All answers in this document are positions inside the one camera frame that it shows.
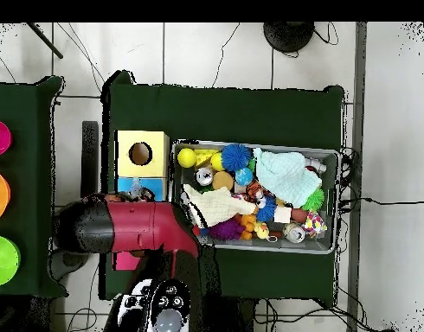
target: light blue knitted hat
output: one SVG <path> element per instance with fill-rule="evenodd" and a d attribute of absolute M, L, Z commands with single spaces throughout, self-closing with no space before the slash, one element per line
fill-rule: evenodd
<path fill-rule="evenodd" d="M 279 199 L 301 208 L 321 184 L 318 176 L 305 168 L 300 153 L 271 153 L 254 149 L 258 182 Z"/>

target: blue spiky ball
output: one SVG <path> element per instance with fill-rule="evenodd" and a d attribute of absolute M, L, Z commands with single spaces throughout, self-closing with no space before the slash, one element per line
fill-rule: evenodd
<path fill-rule="evenodd" d="M 222 166 L 235 172 L 247 167 L 250 160 L 250 150 L 241 144 L 230 144 L 222 150 Z"/>
<path fill-rule="evenodd" d="M 270 221 L 275 215 L 275 208 L 277 207 L 277 203 L 275 199 L 267 195 L 266 196 L 266 205 L 258 210 L 257 213 L 257 221 Z"/>

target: wooden box with hole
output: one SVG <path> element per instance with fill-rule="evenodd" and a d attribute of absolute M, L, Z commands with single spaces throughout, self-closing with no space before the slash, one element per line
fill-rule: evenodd
<path fill-rule="evenodd" d="M 117 131 L 119 177 L 167 177 L 169 138 L 162 131 Z"/>

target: yellow ball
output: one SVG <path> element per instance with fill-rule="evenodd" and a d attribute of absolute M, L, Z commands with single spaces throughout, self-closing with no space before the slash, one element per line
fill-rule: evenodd
<path fill-rule="evenodd" d="M 193 167 L 196 163 L 196 153 L 189 148 L 183 148 L 177 155 L 177 160 L 183 168 Z"/>
<path fill-rule="evenodd" d="M 222 153 L 215 153 L 210 158 L 210 163 L 212 164 L 212 168 L 216 171 L 220 172 L 221 170 L 224 170 L 222 167 Z"/>

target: green tablecloth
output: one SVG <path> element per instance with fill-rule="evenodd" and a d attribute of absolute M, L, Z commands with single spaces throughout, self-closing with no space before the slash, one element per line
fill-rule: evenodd
<path fill-rule="evenodd" d="M 0 173 L 10 185 L 10 203 L 0 218 L 0 235 L 20 249 L 16 275 L 0 294 L 61 297 L 64 288 L 48 275 L 52 233 L 51 105 L 63 80 L 50 77 L 34 85 L 0 83 L 0 121 L 13 143 L 0 156 Z"/>
<path fill-rule="evenodd" d="M 114 190 L 114 130 L 164 131 L 170 140 L 197 139 L 339 150 L 342 100 L 339 86 L 305 90 L 199 89 L 132 85 L 117 72 L 104 85 L 102 186 Z M 216 260 L 223 296 L 318 298 L 333 303 L 335 253 L 248 252 L 219 249 Z M 210 277 L 202 256 L 202 284 Z M 100 260 L 100 296 L 125 290 L 128 271 Z"/>

